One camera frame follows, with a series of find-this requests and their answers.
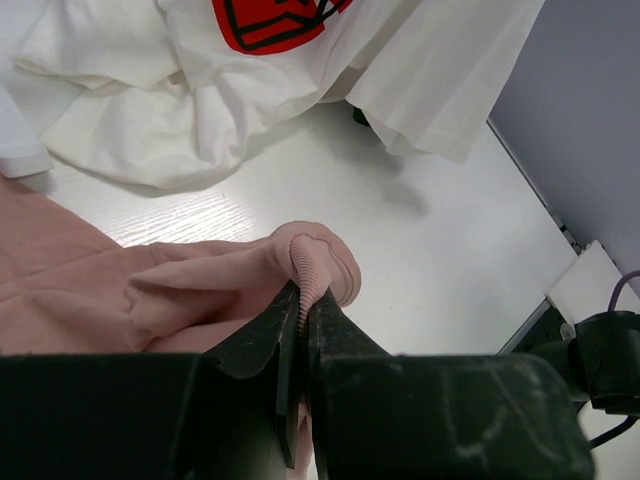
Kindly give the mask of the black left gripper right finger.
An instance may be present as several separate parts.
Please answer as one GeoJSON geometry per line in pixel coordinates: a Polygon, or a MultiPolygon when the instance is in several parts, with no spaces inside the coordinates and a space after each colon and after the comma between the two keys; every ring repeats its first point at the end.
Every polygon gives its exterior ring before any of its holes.
{"type": "Polygon", "coordinates": [[[535,356],[392,355],[331,294],[309,312],[322,479],[591,479],[565,382],[535,356]]]}

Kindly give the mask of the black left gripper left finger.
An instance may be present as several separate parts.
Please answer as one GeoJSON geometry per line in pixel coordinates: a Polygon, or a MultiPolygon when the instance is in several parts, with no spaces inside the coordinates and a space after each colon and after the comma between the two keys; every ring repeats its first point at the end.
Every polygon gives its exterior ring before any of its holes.
{"type": "Polygon", "coordinates": [[[296,456],[299,291],[202,354],[1,360],[5,479],[282,479],[296,456]]]}

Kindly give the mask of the pink t shirt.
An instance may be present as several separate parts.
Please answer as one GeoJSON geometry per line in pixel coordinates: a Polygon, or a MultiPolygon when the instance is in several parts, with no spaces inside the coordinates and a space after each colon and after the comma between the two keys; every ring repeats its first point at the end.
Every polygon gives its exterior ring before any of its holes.
{"type": "Polygon", "coordinates": [[[326,226],[289,222],[249,242],[123,247],[23,184],[1,183],[1,353],[202,353],[247,325],[287,284],[299,317],[361,287],[326,226]]]}

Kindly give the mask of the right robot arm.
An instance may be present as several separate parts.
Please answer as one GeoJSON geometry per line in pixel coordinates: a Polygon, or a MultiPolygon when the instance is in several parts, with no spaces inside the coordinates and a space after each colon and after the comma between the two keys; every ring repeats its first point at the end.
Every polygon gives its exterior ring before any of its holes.
{"type": "Polygon", "coordinates": [[[575,406],[639,416],[639,317],[607,311],[566,340],[502,355],[393,355],[326,294],[309,313],[322,479],[591,479],[575,406]]]}

